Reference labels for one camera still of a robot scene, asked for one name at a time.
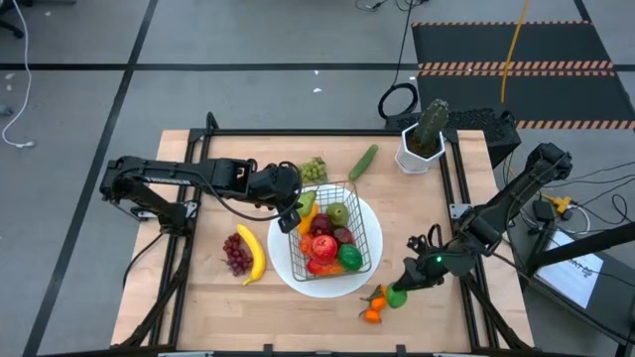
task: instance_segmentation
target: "red apple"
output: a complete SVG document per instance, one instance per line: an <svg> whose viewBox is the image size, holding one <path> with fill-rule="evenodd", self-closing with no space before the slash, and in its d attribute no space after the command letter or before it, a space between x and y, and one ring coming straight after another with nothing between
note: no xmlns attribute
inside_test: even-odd
<svg viewBox="0 0 635 357"><path fill-rule="evenodd" d="M355 238L353 238L353 234L346 227L335 228L333 238L337 241L338 247L342 244L355 245Z"/></svg>
<svg viewBox="0 0 635 357"><path fill-rule="evenodd" d="M335 238L320 235L311 244L311 258L317 263L328 264L337 257L337 248Z"/></svg>
<svg viewBox="0 0 635 357"><path fill-rule="evenodd" d="M314 237L322 234L331 235L333 233L333 225L330 222L330 217L324 213L318 213L311 221L311 228L309 229Z"/></svg>

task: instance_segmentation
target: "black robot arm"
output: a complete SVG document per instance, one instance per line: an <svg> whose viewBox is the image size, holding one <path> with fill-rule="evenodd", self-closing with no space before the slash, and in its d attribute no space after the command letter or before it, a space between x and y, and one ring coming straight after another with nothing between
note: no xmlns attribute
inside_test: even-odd
<svg viewBox="0 0 635 357"><path fill-rule="evenodd" d="M108 162L99 187L103 200L118 204L121 199L129 199L154 213L162 232L187 235L191 230L188 209L181 203L167 202L146 183L195 186L225 206L221 199L232 198L257 207L276 208L284 233L300 223L296 208L300 207L298 191L302 188L302 177L291 163L269 164L257 171L254 160L207 159L198 164L184 164L127 156Z"/></svg>
<svg viewBox="0 0 635 357"><path fill-rule="evenodd" d="M405 273L396 291L431 288L442 284L448 272L463 277L474 268L478 255L490 256L503 239L508 222L520 213L545 184L566 179L572 157L554 144L541 144L529 155L525 169L487 203L467 209L452 229L456 239L434 246L412 237L408 247L419 256L404 259Z"/></svg>

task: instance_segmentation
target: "wire basket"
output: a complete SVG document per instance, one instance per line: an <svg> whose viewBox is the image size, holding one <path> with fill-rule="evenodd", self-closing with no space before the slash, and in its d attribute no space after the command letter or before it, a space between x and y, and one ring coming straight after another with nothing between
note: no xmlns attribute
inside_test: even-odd
<svg viewBox="0 0 635 357"><path fill-rule="evenodd" d="M291 250L291 268L294 279L298 282L308 282L327 278L336 278L353 274L366 273L370 271L370 249L364 230L364 221L361 217L361 207L357 197L357 188L351 181L338 181L325 184L309 185L303 187L303 192L315 190L317 192L316 203L319 212L325 213L326 208L331 203L344 203L348 208L348 224L346 228L352 233L355 239L355 246L359 249L362 257L362 266L355 272L344 272L342 274L317 276L307 271L309 257L304 255L300 248L301 235L298 228L289 233L289 249Z"/></svg>

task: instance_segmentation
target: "wooden tabletop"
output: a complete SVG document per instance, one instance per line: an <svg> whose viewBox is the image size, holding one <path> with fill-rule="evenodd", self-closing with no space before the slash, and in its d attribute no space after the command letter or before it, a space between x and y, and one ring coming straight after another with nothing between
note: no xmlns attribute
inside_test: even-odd
<svg viewBox="0 0 635 357"><path fill-rule="evenodd" d="M165 131L157 160L181 162L188 131ZM383 254L378 269L365 286L345 297L306 297L289 288L271 264L262 280L243 287L244 277L235 278L221 259L223 241L235 232L237 223L247 225L266 249L269 223L245 221L225 210L213 197L203 195L198 217L190 277L186 292L178 348L182 350L259 351L272 343L277 351L395 351L405 344L409 352L469 351L467 328L458 279L448 275L433 289L410 292L408 303L389 309L383 322L370 325L358 318L367 297L379 284L396 281L404 272L402 260L413 256L406 247L412 235L426 233L434 224L450 237L444 187L439 164L422 176L402 174L394 161L399 137L212 137L210 158L253 158L262 166L292 161L302 163L320 156L326 162L329 180L346 179L370 144L379 151L368 171L356 182L357 191L377 215L383 233ZM498 189L494 182L482 132L459 132L460 149L472 203L483 203ZM451 158L451 148L447 148ZM452 159L448 160L454 195L459 193ZM174 201L177 188L152 188ZM270 214L253 205L230 201L250 214ZM136 254L159 232L149 221L139 228ZM167 239L148 252L130 272L123 293L112 342L132 333L157 297ZM500 245L503 256L512 259L509 248ZM496 258L484 260L491 299L509 325L528 344L533 339L518 279L512 268ZM482 312L474 300L481 345L486 345ZM162 342L167 341L172 304L166 309Z"/></svg>

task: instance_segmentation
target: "banana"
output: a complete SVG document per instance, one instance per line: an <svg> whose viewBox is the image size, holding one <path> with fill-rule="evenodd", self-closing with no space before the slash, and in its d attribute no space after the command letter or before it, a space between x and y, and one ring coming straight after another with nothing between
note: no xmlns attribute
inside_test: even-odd
<svg viewBox="0 0 635 357"><path fill-rule="evenodd" d="M242 283L242 285L246 286L249 283L256 282L262 278L262 275L265 273L265 267L267 265L267 257L265 256L265 252L262 250L262 246L260 242L254 236L253 233L249 230L249 228L245 227L242 224L238 224L236 226L236 231L242 237L242 239L247 243L249 250L251 251L251 255L254 257L254 266L251 268L251 273L249 273L249 278Z"/></svg>

